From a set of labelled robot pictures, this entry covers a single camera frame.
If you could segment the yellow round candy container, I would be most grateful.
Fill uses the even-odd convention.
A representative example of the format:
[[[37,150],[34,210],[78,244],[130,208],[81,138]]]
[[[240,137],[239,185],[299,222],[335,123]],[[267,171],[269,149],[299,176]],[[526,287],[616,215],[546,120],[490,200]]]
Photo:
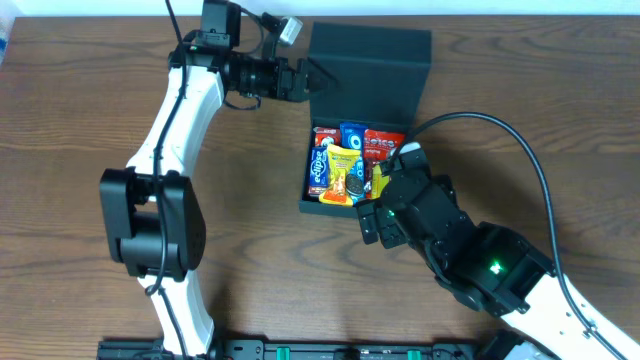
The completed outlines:
[[[382,173],[381,166],[376,163],[372,168],[371,176],[371,191],[370,195],[372,199],[377,199],[381,196],[384,188],[389,183],[390,178]]]

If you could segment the blue Oreo cookie pack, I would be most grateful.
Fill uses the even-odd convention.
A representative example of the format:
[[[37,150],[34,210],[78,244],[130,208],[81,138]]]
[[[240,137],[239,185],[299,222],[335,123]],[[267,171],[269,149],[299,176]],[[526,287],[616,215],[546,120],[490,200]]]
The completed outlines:
[[[365,164],[363,160],[364,134],[367,127],[362,124],[343,122],[340,125],[341,146],[357,150],[359,157],[346,176],[346,189],[354,203],[365,198]]]

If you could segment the red Hacks candy bag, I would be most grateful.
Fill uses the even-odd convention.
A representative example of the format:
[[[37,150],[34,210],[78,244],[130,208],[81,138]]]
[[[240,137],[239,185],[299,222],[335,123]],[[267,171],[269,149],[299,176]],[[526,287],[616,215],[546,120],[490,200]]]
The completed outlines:
[[[389,153],[405,139],[401,133],[384,132],[368,129],[364,134],[363,159],[365,163],[365,193],[367,199],[372,199],[371,176],[372,168],[387,159]]]

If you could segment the blue Eclipse mint box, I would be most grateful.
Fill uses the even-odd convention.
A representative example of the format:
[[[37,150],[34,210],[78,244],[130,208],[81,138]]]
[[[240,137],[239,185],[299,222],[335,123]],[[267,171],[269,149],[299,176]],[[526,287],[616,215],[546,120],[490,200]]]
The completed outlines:
[[[329,163],[326,147],[314,147],[309,164],[308,195],[318,197],[329,185]]]

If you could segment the red Hello Panda box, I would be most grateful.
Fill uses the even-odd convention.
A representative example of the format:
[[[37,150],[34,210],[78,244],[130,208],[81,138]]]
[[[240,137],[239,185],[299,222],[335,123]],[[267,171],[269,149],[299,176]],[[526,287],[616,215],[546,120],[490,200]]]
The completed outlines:
[[[338,128],[315,127],[313,132],[315,147],[341,145],[341,131]]]

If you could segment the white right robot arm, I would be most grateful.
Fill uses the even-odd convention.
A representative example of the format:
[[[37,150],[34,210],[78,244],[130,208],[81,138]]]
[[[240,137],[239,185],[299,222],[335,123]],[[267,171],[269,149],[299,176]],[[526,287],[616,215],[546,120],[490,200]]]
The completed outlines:
[[[519,233],[474,224],[448,198],[395,204],[376,199],[360,203],[357,213],[366,243],[408,244],[458,302],[501,319],[556,357],[638,358],[638,343]]]

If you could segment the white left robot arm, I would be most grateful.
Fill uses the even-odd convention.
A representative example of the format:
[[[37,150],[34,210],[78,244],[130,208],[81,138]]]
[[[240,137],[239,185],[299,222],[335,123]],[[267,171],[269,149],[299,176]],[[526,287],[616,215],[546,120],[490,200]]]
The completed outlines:
[[[197,268],[206,224],[191,176],[211,120],[237,91],[259,100],[304,102],[332,85],[310,59],[236,51],[226,30],[193,30],[169,57],[168,88],[144,143],[123,169],[106,169],[99,195],[110,255],[153,303],[163,336],[102,341],[100,359],[222,359],[224,343],[206,309]]]

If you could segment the yellow orange snack packet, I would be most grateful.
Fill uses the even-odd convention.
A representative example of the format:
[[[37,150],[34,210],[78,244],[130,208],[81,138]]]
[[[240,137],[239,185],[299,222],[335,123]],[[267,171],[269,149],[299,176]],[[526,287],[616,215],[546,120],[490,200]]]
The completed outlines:
[[[329,145],[327,156],[329,184],[320,194],[319,201],[329,205],[352,207],[354,202],[347,192],[346,178],[360,157],[360,151]]]

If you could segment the black gift box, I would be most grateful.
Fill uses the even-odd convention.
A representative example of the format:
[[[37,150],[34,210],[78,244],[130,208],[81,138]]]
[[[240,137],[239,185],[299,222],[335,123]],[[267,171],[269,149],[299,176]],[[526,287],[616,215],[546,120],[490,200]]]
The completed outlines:
[[[327,82],[310,97],[311,127],[353,122],[408,132],[431,68],[431,40],[429,30],[316,22],[308,60]]]

